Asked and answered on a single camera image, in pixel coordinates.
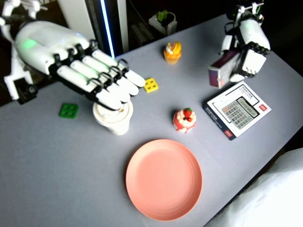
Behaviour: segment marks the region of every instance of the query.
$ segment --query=calculator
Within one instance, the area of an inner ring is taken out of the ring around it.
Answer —
[[[244,81],[204,102],[203,109],[229,140],[243,134],[271,111]]]
[[[233,101],[228,106],[224,107],[222,111],[238,129],[243,128],[259,115],[259,113],[249,103],[247,103],[243,97]]]

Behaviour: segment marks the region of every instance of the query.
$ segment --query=gray table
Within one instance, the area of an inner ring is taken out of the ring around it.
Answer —
[[[38,98],[0,108],[0,226],[2,227],[201,227],[207,223],[303,125],[303,78],[271,53],[246,82],[272,111],[229,141],[201,107],[218,90],[207,66],[218,58],[225,16],[164,38],[123,57],[160,89],[132,99],[129,132],[116,136],[98,125],[92,103],[55,83]],[[180,40],[183,56],[168,65],[167,42]],[[75,120],[58,116],[62,103],[77,103]],[[184,135],[171,125],[176,109],[192,107],[196,128]],[[159,222],[142,215],[125,189],[132,154],[154,139],[189,147],[203,170],[199,202],[183,218]]]

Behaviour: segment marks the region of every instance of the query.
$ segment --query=white cup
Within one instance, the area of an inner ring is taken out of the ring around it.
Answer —
[[[119,136],[127,133],[133,111],[134,107],[131,101],[116,111],[110,111],[97,103],[93,105],[93,114],[96,121]]]

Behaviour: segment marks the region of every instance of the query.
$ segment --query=orange cupcake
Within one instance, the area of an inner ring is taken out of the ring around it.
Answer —
[[[182,45],[180,42],[168,43],[164,50],[165,61],[169,64],[176,64],[182,56]]]

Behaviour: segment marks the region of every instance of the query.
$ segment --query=cupcake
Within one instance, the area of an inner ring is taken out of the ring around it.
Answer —
[[[182,56],[182,45],[180,42],[168,43],[164,50],[165,61],[169,64],[176,64]]]
[[[189,132],[196,125],[195,112],[190,108],[179,110],[175,113],[172,123],[177,131]]]

